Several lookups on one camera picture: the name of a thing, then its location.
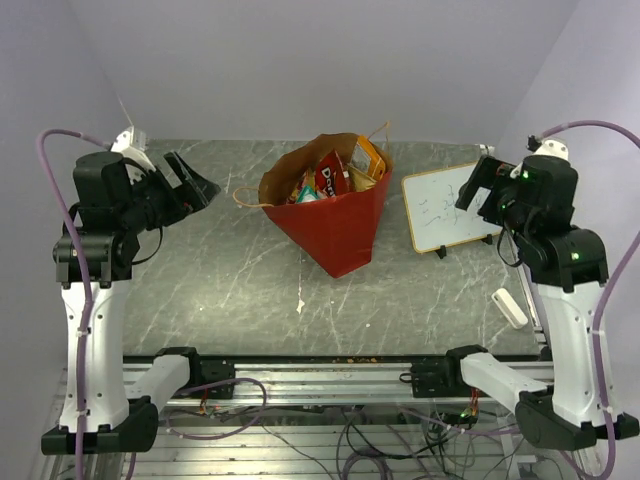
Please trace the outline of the red paper bag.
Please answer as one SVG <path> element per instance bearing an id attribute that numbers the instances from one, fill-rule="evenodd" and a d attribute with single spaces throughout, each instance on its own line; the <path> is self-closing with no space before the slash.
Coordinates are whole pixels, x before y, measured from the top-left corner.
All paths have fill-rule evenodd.
<path id="1" fill-rule="evenodd" d="M 333 278 L 339 278 L 368 264 L 373 256 L 373 244 L 381 220 L 384 203 L 394 168 L 390 146 L 379 147 L 366 136 L 386 163 L 386 173 L 376 185 L 364 192 L 349 193 L 332 198 L 322 193 L 319 200 L 288 204 L 287 199 L 302 175 L 332 150 L 336 150 L 348 171 L 351 155 L 360 134 L 321 134 L 303 146 L 281 156 L 263 174 L 254 188 L 255 204 L 238 198 L 243 189 L 233 193 L 236 204 L 260 208 L 266 216 L 297 246 Z"/>

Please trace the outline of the orange snack bag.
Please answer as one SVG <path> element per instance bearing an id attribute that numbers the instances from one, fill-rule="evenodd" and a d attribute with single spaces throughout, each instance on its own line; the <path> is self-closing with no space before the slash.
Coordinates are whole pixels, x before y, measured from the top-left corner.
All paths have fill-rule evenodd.
<path id="1" fill-rule="evenodd" d="M 386 163 L 370 140 L 359 135 L 357 137 L 350 164 L 358 171 L 378 181 L 386 173 Z"/>

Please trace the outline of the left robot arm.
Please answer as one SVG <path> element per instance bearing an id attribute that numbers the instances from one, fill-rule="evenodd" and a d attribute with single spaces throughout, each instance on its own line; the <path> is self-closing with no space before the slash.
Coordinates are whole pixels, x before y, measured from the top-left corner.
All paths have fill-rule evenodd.
<path id="1" fill-rule="evenodd" d="M 67 390 L 58 425 L 41 438 L 45 455 L 147 452 L 173 395 L 192 397 L 203 387 L 193 347 L 160 350 L 132 386 L 124 382 L 124 313 L 140 234 L 203 210 L 220 191 L 178 153 L 164 159 L 177 186 L 116 152 L 76 162 L 78 200 L 67 215 L 81 224 L 64 228 L 53 249 L 67 317 Z"/>

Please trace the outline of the tan gold snack bag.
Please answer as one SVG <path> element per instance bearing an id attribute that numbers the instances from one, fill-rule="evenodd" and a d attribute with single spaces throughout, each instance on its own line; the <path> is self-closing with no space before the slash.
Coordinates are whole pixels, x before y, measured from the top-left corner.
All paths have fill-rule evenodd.
<path id="1" fill-rule="evenodd" d="M 369 175 L 361 172 L 352 165 L 348 166 L 349 178 L 352 184 L 352 190 L 355 192 L 364 192 L 373 188 L 377 181 Z"/>

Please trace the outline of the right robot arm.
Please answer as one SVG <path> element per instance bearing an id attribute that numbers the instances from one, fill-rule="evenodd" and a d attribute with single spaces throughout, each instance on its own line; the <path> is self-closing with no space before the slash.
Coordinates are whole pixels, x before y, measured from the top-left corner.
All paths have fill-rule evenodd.
<path id="1" fill-rule="evenodd" d="M 531 445 L 561 451 L 639 434 L 638 419 L 613 402 L 598 305 L 613 282 L 602 239 L 572 223 L 577 182 L 577 171 L 558 156 L 533 154 L 518 166 L 484 156 L 456 201 L 465 210 L 487 190 L 478 214 L 511 236 L 516 263 L 529 269 L 544 305 L 553 382 L 525 376 L 480 345 L 430 357 L 400 377 L 417 398 L 478 390 L 515 415 Z"/>

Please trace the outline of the red Doritos bag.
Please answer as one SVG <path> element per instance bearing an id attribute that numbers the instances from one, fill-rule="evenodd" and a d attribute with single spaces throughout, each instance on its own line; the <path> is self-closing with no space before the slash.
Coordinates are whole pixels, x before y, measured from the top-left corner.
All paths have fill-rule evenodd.
<path id="1" fill-rule="evenodd" d="M 315 169 L 315 189 L 327 198 L 347 194 L 351 190 L 349 173 L 336 150 L 330 151 Z"/>

